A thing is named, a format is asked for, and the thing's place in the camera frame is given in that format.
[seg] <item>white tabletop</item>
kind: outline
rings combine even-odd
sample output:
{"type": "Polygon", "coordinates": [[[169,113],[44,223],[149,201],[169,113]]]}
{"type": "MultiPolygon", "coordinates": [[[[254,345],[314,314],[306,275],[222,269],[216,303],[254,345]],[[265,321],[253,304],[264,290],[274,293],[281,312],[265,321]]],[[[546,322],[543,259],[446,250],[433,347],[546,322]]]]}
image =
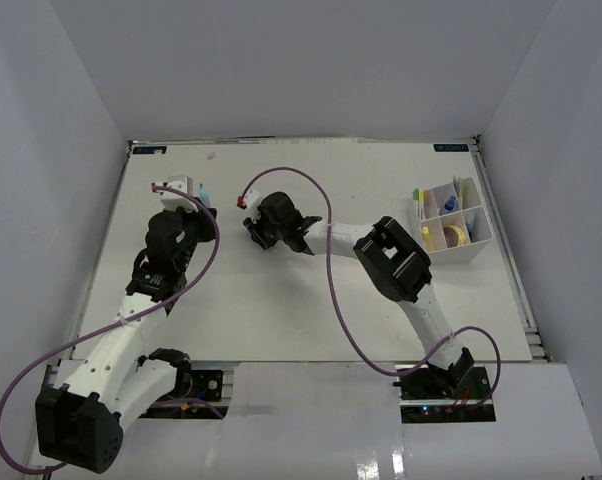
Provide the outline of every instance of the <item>white tabletop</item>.
{"type": "MultiPolygon", "coordinates": [[[[147,222],[161,209],[150,183],[189,175],[203,182],[219,211],[221,247],[208,275],[176,304],[150,348],[176,348],[195,360],[357,361],[335,317],[323,257],[294,254],[285,245],[263,252],[245,232],[235,207],[245,184],[274,166],[294,166],[323,185],[336,221],[374,223],[384,215],[408,226],[406,201],[416,187],[429,188],[452,176],[473,177],[470,153],[436,153],[431,144],[325,143],[170,145],[163,155],[132,155],[81,333],[113,321],[132,263],[142,248],[147,222]]],[[[304,178],[270,174],[255,186],[285,191],[303,215],[325,215],[320,194],[304,178]]],[[[200,244],[188,270],[193,278],[211,244],[200,244]]],[[[421,344],[407,319],[379,294],[356,260],[335,258],[335,281],[348,325],[367,354],[378,361],[419,360],[421,344]]],[[[432,268],[435,291],[453,328],[477,325],[496,338],[503,359],[531,359],[517,300],[496,240],[466,265],[432,268]]],[[[478,334],[464,343],[478,361],[494,359],[478,334]]],[[[94,345],[79,345],[83,358],[94,345]]]]}

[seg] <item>purple cable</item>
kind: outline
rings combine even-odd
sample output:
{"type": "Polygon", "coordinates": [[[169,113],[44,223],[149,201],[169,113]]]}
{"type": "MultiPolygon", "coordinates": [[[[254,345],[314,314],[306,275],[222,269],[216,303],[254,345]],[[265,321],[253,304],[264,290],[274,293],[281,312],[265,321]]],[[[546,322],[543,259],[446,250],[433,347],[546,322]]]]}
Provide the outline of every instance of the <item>purple cable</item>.
{"type": "MultiPolygon", "coordinates": [[[[143,310],[142,312],[135,313],[134,315],[130,315],[128,318],[124,319],[124,321],[127,321],[127,322],[133,322],[135,320],[139,320],[139,319],[141,319],[141,317],[144,317],[145,315],[148,315],[148,314],[150,314],[156,310],[159,310],[160,308],[163,308],[166,305],[174,302],[179,297],[181,297],[183,294],[188,292],[192,287],[194,287],[197,283],[199,283],[199,281],[201,281],[203,276],[210,269],[210,266],[212,265],[212,262],[214,261],[215,257],[217,256],[217,252],[219,251],[219,226],[217,225],[216,219],[210,213],[210,211],[206,208],[205,205],[203,205],[196,198],[194,198],[188,194],[185,194],[183,192],[180,192],[179,190],[175,190],[173,188],[153,185],[152,191],[153,192],[164,191],[164,192],[174,193],[176,195],[179,195],[179,196],[189,200],[193,204],[195,204],[203,212],[203,214],[206,217],[208,217],[208,219],[212,222],[212,227],[214,228],[214,237],[215,237],[214,248],[212,249],[212,253],[210,254],[210,258],[208,259],[207,263],[203,266],[203,268],[201,269],[201,272],[199,272],[199,274],[196,276],[196,278],[194,280],[192,280],[185,287],[183,287],[182,290],[178,291],[177,293],[172,295],[167,300],[157,303],[156,305],[154,305],[146,310],[143,310]]],[[[21,380],[23,380],[23,378],[28,373],[30,373],[32,370],[34,370],[37,366],[39,366],[46,360],[58,355],[59,353],[63,352],[64,350],[66,350],[68,348],[74,347],[75,345],[86,342],[94,337],[97,337],[99,335],[107,333],[107,332],[114,330],[116,328],[119,328],[121,326],[123,326],[122,322],[117,321],[110,325],[106,325],[105,327],[101,327],[98,330],[95,330],[94,332],[88,333],[88,334],[84,335],[83,337],[79,337],[76,340],[72,340],[71,342],[68,342],[65,345],[61,345],[60,347],[55,348],[54,350],[40,356],[35,361],[33,361],[30,365],[25,367],[14,378],[14,380],[12,380],[12,382],[10,382],[10,385],[8,385],[8,388],[6,388],[5,392],[3,393],[3,395],[1,396],[1,399],[0,399],[0,455],[3,458],[3,460],[5,461],[5,463],[7,463],[10,467],[12,467],[17,472],[23,473],[26,475],[45,475],[47,473],[51,473],[56,470],[59,470],[61,467],[64,467],[66,465],[65,463],[59,463],[58,465],[54,465],[52,467],[46,467],[46,468],[42,468],[42,469],[33,469],[33,468],[24,467],[23,465],[17,463],[10,456],[8,451],[5,449],[5,445],[3,445],[3,440],[1,438],[1,416],[3,415],[3,409],[5,408],[5,404],[8,401],[8,398],[10,398],[10,395],[12,394],[15,387],[19,384],[19,382],[21,380]]]]}
{"type": "Polygon", "coordinates": [[[439,342],[434,347],[432,347],[432,349],[428,353],[426,353],[425,357],[423,357],[423,359],[421,361],[417,362],[413,367],[410,367],[410,368],[401,369],[401,370],[385,370],[385,369],[379,367],[378,365],[376,365],[372,360],[370,360],[370,358],[368,358],[368,356],[363,352],[363,350],[361,350],[361,348],[359,347],[357,342],[354,340],[354,337],[350,333],[350,329],[346,325],[345,319],[343,318],[343,314],[341,313],[341,307],[339,307],[337,293],[334,288],[334,279],[332,277],[332,204],[330,203],[328,194],[323,189],[323,187],[321,185],[319,185],[319,183],[314,178],[312,178],[310,175],[308,175],[307,173],[305,173],[297,168],[274,167],[274,168],[269,168],[267,170],[264,170],[263,172],[259,173],[256,177],[254,177],[252,180],[250,180],[248,185],[243,190],[242,196],[245,197],[245,195],[248,193],[248,190],[250,190],[250,187],[252,187],[252,185],[254,185],[254,183],[258,179],[260,179],[264,175],[267,175],[268,173],[279,172],[279,171],[293,172],[293,173],[297,173],[297,174],[301,175],[302,177],[307,178],[315,187],[317,187],[319,192],[321,192],[321,195],[323,195],[323,199],[325,200],[325,204],[328,208],[328,218],[327,218],[327,222],[328,222],[327,237],[328,238],[327,238],[327,248],[326,248],[326,255],[325,255],[325,266],[326,266],[326,272],[327,272],[327,276],[328,276],[328,288],[330,290],[330,298],[332,299],[332,305],[334,307],[334,312],[336,313],[337,319],[339,320],[339,323],[341,324],[343,333],[345,333],[345,336],[347,337],[348,341],[350,342],[350,345],[352,345],[352,348],[354,348],[354,350],[357,352],[359,357],[361,357],[361,360],[363,360],[370,368],[372,368],[376,372],[381,373],[382,375],[386,375],[388,377],[406,377],[408,375],[412,375],[414,372],[419,370],[423,365],[425,365],[428,362],[428,360],[430,360],[430,358],[437,352],[437,350],[439,350],[439,348],[441,348],[448,340],[450,340],[450,338],[452,338],[460,333],[467,332],[469,330],[473,330],[475,332],[482,333],[483,335],[488,337],[488,340],[490,340],[490,343],[492,343],[492,346],[494,347],[494,353],[496,355],[496,360],[497,360],[497,372],[494,377],[494,382],[492,384],[492,388],[480,402],[478,402],[474,405],[474,407],[479,407],[479,406],[483,405],[487,400],[492,398],[492,394],[496,390],[497,385],[499,384],[499,379],[501,378],[501,354],[499,352],[499,347],[497,346],[497,342],[494,340],[492,335],[490,335],[487,331],[485,331],[484,329],[482,329],[480,327],[465,326],[465,327],[462,327],[462,328],[458,329],[457,331],[453,332],[450,336],[442,338],[441,340],[439,340],[439,342]]]}
{"type": "Polygon", "coordinates": [[[205,400],[203,400],[202,398],[175,398],[174,400],[163,400],[161,402],[154,402],[152,404],[153,407],[171,407],[171,406],[178,406],[178,405],[183,405],[184,403],[199,403],[201,405],[203,405],[206,408],[209,408],[212,413],[214,413],[217,417],[219,417],[221,420],[223,420],[223,414],[217,410],[214,405],[212,405],[209,402],[206,402],[205,400]]]}

